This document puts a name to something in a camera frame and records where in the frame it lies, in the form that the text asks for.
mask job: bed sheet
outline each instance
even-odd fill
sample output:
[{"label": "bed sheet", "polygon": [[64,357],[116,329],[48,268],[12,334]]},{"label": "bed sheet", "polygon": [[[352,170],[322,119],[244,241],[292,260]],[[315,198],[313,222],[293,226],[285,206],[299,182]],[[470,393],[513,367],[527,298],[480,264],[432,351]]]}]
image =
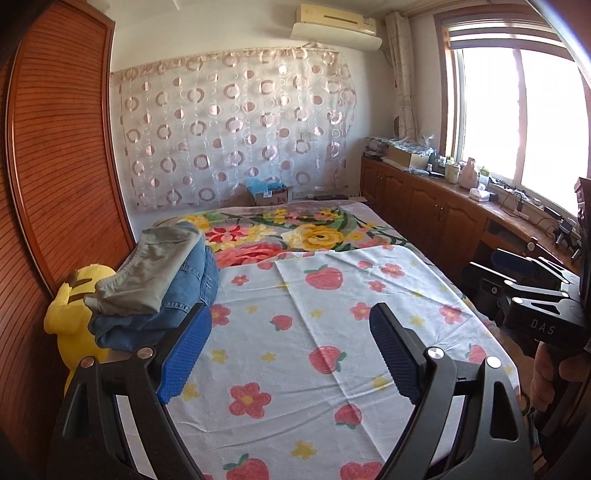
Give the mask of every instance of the bed sheet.
[{"label": "bed sheet", "polygon": [[[497,356],[518,388],[502,347],[408,248],[298,255],[220,272],[212,334],[168,404],[208,479],[374,479],[413,409],[369,331],[377,302],[454,359]],[[434,460],[451,448],[459,400]],[[153,476],[121,412],[138,468]]]},{"label": "bed sheet", "polygon": [[406,247],[462,299],[493,335],[499,334],[496,324],[478,312],[418,248],[363,203],[304,200],[279,207],[227,207],[173,217],[158,225],[179,221],[189,221],[205,232],[219,268],[284,260],[298,256],[294,252],[351,251],[375,245]]}]

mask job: pikachu plush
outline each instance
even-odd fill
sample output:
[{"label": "pikachu plush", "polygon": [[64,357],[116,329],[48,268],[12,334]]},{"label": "pikachu plush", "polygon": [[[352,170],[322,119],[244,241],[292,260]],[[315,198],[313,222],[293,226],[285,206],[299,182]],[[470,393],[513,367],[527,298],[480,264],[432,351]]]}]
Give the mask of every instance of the pikachu plush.
[{"label": "pikachu plush", "polygon": [[96,346],[95,337],[88,331],[92,313],[84,305],[84,296],[95,291],[95,284],[102,278],[115,274],[115,270],[104,265],[93,264],[73,271],[61,285],[47,308],[43,328],[50,335],[57,335],[57,348],[61,359],[70,370],[64,395],[80,361],[94,356],[104,362],[109,349]]}]

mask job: window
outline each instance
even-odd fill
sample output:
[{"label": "window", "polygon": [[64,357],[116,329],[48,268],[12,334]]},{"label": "window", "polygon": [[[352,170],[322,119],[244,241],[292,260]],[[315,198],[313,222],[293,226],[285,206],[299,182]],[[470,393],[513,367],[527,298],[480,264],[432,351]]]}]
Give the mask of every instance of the window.
[{"label": "window", "polygon": [[524,7],[510,14],[500,7],[492,15],[468,7],[439,18],[448,91],[441,150],[472,157],[576,216],[573,186],[589,172],[588,87],[550,27]]}]

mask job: box on shelf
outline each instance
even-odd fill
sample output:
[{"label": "box on shelf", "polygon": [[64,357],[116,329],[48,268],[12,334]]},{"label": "box on shelf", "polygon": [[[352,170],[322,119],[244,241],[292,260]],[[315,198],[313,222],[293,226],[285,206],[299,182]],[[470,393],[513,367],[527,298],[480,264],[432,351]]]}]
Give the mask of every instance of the box on shelf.
[{"label": "box on shelf", "polygon": [[290,198],[290,188],[283,186],[280,189],[267,190],[262,193],[251,193],[251,195],[257,207],[282,205],[283,203],[287,203]]},{"label": "box on shelf", "polygon": [[423,170],[427,168],[427,163],[429,162],[428,155],[405,152],[393,145],[388,146],[388,158],[401,164],[403,167],[422,168]]}]

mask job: wooden desk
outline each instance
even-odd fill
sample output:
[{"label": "wooden desk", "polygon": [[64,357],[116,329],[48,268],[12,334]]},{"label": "wooden desk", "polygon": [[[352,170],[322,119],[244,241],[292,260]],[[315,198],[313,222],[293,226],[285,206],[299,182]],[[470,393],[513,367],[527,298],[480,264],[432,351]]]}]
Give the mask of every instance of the wooden desk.
[{"label": "wooden desk", "polygon": [[[445,180],[412,175],[363,157],[361,193],[379,216],[457,284],[470,261],[488,262],[495,248],[549,257],[539,247],[527,250],[532,237],[566,268],[579,273],[579,262],[570,261],[573,253],[564,246],[556,248],[545,230],[512,217],[498,203],[476,202],[466,189]],[[549,224],[542,222],[546,228]]]}]

